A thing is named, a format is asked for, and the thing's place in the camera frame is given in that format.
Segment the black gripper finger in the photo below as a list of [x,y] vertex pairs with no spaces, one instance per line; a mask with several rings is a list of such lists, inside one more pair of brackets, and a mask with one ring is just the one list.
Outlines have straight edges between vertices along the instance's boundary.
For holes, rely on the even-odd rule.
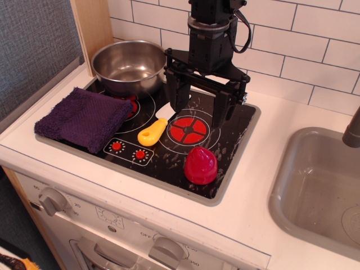
[[228,121],[235,109],[237,99],[234,95],[220,91],[215,95],[213,110],[213,128],[220,128],[224,122]]
[[165,71],[165,76],[170,106],[175,112],[180,112],[188,104],[190,84],[182,74],[170,69]]

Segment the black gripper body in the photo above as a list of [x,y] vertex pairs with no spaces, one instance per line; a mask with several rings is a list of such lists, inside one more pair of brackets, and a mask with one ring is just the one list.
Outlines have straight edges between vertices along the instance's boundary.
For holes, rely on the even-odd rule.
[[196,20],[188,21],[190,44],[188,51],[172,48],[165,50],[167,69],[183,75],[191,86],[216,95],[224,91],[234,95],[237,104],[246,101],[248,75],[232,63],[234,53],[243,53],[235,46],[237,21],[225,20],[217,24],[204,24]]

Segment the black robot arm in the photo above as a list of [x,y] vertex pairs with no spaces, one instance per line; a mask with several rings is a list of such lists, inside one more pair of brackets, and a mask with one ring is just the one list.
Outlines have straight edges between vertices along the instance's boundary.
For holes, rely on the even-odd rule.
[[240,8],[246,1],[190,1],[188,51],[165,50],[165,77],[169,102],[175,112],[186,107],[192,86],[215,96],[213,128],[229,120],[238,104],[246,101],[250,77],[232,63],[234,53],[244,53],[235,46],[237,23],[249,25]]

